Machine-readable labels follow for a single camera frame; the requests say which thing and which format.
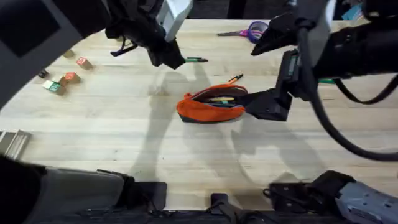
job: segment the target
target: orange pencil case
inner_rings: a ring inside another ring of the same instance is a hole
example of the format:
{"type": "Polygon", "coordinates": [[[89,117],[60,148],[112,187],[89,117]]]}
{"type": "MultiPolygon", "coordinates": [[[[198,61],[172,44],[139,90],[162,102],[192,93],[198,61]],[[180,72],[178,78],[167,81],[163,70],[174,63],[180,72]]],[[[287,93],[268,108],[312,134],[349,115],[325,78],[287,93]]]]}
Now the orange pencil case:
{"type": "Polygon", "coordinates": [[[244,113],[244,107],[236,105],[231,108],[211,106],[203,101],[207,98],[230,96],[244,96],[248,91],[243,86],[232,84],[220,84],[211,86],[192,95],[187,93],[184,99],[177,104],[177,112],[183,122],[189,123],[218,123],[240,117],[244,113]]]}

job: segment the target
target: purple scissors handle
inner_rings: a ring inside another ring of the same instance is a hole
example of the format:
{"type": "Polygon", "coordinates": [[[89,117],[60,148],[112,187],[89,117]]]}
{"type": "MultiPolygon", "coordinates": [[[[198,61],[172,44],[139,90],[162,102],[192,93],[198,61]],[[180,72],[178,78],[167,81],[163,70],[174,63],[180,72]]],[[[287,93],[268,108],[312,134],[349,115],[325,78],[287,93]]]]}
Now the purple scissors handle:
{"type": "Polygon", "coordinates": [[[219,37],[228,37],[228,36],[241,36],[247,37],[252,43],[256,43],[257,40],[260,39],[261,35],[268,28],[268,25],[265,22],[254,21],[250,24],[249,29],[240,30],[235,32],[225,32],[219,33],[217,36],[219,37]]]}

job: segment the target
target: wooden tabletop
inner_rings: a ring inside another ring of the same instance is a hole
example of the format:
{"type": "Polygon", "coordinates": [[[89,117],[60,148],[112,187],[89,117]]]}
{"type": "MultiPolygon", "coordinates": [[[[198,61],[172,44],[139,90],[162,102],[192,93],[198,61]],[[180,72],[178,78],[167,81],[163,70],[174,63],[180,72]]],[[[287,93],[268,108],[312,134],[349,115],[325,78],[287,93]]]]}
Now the wooden tabletop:
{"type": "MultiPolygon", "coordinates": [[[[1,110],[0,127],[32,133],[24,161],[164,181],[170,210],[204,209],[212,192],[227,192],[244,208],[270,208],[262,196],[268,183],[291,175],[311,181],[328,169],[398,196],[398,162],[369,161],[346,151],[300,99],[294,99],[284,123],[247,114],[214,125],[181,122],[175,105],[187,92],[240,73],[244,78],[237,83],[250,92],[275,85],[286,48],[252,57],[254,46],[245,38],[216,36],[249,23],[186,21],[177,36],[183,55],[209,62],[186,63],[177,70],[153,67],[142,48],[114,58],[109,52],[120,42],[103,32],[92,35],[72,48],[75,58],[60,57],[47,69],[52,75],[77,72],[82,82],[57,96],[35,77],[1,110]],[[94,69],[81,69],[77,57],[86,57],[94,69]]],[[[368,99],[390,79],[379,75],[346,83],[368,99]]],[[[352,141],[376,151],[398,148],[396,93],[374,106],[349,102],[334,85],[320,86],[320,94],[331,120],[352,141]]]]}

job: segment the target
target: marker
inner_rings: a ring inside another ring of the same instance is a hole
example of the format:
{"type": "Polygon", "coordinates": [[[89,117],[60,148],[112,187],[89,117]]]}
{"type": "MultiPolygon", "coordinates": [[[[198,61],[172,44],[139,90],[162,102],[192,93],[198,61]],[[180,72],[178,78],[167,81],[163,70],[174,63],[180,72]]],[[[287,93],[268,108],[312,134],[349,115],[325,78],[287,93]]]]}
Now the marker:
{"type": "Polygon", "coordinates": [[[208,62],[209,60],[203,58],[187,58],[185,62],[208,62]]]}

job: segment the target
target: wooden block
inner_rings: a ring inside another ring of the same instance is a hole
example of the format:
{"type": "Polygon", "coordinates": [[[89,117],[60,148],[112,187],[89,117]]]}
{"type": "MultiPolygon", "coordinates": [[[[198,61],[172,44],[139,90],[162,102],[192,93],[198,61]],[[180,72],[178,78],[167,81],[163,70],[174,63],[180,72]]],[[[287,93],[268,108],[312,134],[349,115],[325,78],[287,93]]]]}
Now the wooden block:
{"type": "Polygon", "coordinates": [[[68,83],[80,83],[80,77],[75,72],[68,72],[64,77],[68,83]]]}
{"type": "Polygon", "coordinates": [[[61,76],[61,75],[58,75],[58,76],[54,77],[52,79],[52,81],[56,82],[56,83],[58,83],[58,84],[60,84],[61,86],[64,86],[64,87],[68,84],[67,79],[65,77],[61,76]]]}
{"type": "Polygon", "coordinates": [[[70,58],[75,56],[75,53],[72,50],[67,50],[65,53],[63,53],[63,56],[66,58],[70,58]]]}
{"type": "Polygon", "coordinates": [[[77,63],[82,69],[85,69],[85,70],[89,70],[89,69],[92,69],[92,68],[93,68],[93,65],[92,65],[86,58],[83,58],[83,57],[80,57],[80,58],[76,61],[76,63],[77,63]]]}
{"type": "Polygon", "coordinates": [[[50,80],[45,81],[43,87],[58,95],[63,95],[65,93],[65,87],[50,80]]]}

